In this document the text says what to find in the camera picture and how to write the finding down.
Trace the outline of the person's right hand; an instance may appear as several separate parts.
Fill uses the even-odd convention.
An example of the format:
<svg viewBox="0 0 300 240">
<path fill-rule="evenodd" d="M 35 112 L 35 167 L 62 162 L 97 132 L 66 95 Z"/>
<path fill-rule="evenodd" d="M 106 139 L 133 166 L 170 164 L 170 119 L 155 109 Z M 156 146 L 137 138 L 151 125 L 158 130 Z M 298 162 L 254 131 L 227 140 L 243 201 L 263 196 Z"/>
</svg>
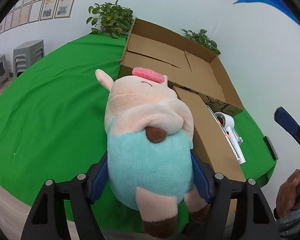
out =
<svg viewBox="0 0 300 240">
<path fill-rule="evenodd" d="M 296 202 L 296 187 L 300 184 L 300 169 L 296 169 L 280 186 L 276 198 L 276 211 L 279 219 L 290 215 L 292 209 L 300 209 L 300 200 Z"/>
</svg>

